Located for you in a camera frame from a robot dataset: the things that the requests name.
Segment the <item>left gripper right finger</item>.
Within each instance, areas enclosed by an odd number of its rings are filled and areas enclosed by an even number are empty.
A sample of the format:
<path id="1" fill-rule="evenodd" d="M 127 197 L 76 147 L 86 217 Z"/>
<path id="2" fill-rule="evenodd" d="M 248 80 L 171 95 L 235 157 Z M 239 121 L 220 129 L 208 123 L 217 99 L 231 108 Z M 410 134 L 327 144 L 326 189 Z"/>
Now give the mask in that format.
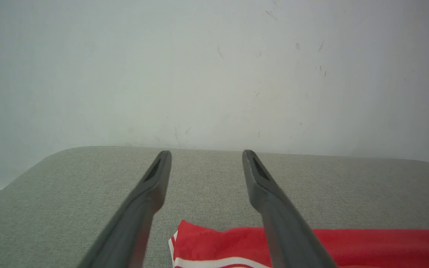
<path id="1" fill-rule="evenodd" d="M 263 220 L 274 268 L 336 268 L 337 265 L 291 200 L 252 150 L 242 154 L 252 207 Z"/>

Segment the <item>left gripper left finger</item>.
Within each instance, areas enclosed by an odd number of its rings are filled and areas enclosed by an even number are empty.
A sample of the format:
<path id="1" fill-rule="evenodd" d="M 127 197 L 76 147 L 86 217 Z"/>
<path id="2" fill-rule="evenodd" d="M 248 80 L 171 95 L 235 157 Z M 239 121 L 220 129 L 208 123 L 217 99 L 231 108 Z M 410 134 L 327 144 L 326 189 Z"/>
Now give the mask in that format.
<path id="1" fill-rule="evenodd" d="M 80 268 L 141 268 L 154 215 L 165 202 L 172 155 L 161 151 L 79 263 Z"/>

